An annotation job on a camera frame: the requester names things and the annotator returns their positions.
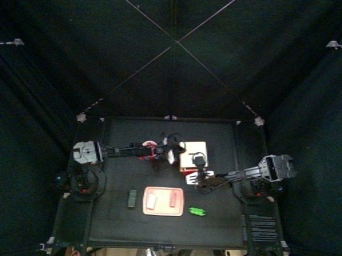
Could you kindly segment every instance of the red object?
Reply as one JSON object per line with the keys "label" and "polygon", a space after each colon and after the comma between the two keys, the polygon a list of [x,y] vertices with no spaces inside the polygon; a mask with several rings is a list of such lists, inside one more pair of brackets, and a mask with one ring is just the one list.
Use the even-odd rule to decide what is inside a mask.
{"label": "red object", "polygon": [[158,144],[153,140],[147,140],[143,143],[143,146],[151,148],[151,155],[150,156],[141,156],[139,159],[141,160],[155,160],[155,157],[157,157],[155,148],[157,148]]}

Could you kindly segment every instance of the black table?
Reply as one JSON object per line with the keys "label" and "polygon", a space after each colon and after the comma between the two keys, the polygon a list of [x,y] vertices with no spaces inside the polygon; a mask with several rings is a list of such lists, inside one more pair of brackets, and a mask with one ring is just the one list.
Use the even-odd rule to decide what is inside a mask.
{"label": "black table", "polygon": [[[253,122],[225,120],[88,120],[80,124],[76,141],[98,140],[115,147],[131,142],[162,140],[162,133],[181,133],[186,141],[206,141],[209,163],[215,173],[253,167],[267,154],[262,128]],[[201,194],[186,184],[177,165],[138,158],[111,158],[103,165],[107,186],[91,203],[62,199],[54,235],[60,246],[245,248],[243,209],[229,185]],[[143,214],[143,194],[149,186],[178,187],[185,191],[181,217]],[[129,209],[131,189],[138,191],[137,207]],[[206,209],[207,216],[189,213]]]}

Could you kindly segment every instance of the white label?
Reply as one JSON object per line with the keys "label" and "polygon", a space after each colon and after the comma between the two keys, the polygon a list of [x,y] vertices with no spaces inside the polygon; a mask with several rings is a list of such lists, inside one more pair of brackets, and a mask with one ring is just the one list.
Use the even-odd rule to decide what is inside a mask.
{"label": "white label", "polygon": [[170,150],[167,153],[167,160],[169,160],[170,164],[173,164],[175,162],[175,156],[174,156],[173,150]]}

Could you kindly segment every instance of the small toy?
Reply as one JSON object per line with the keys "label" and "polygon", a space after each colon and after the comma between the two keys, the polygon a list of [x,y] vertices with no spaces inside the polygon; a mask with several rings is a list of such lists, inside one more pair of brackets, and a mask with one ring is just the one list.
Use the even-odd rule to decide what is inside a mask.
{"label": "small toy", "polygon": [[202,217],[206,216],[206,214],[207,214],[207,212],[203,209],[195,208],[195,207],[189,208],[189,211],[191,214],[202,216]]}

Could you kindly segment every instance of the black curtain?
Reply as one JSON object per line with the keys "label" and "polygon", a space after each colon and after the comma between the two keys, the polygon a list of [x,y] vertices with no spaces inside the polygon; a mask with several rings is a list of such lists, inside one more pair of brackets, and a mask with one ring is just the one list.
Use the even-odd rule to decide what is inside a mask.
{"label": "black curtain", "polygon": [[[0,23],[2,40],[14,40]],[[0,45],[0,255],[38,255],[51,236],[75,115],[23,47]]]}
{"label": "black curtain", "polygon": [[271,153],[296,158],[281,204],[285,235],[300,255],[342,252],[342,51],[328,55],[269,118]]}

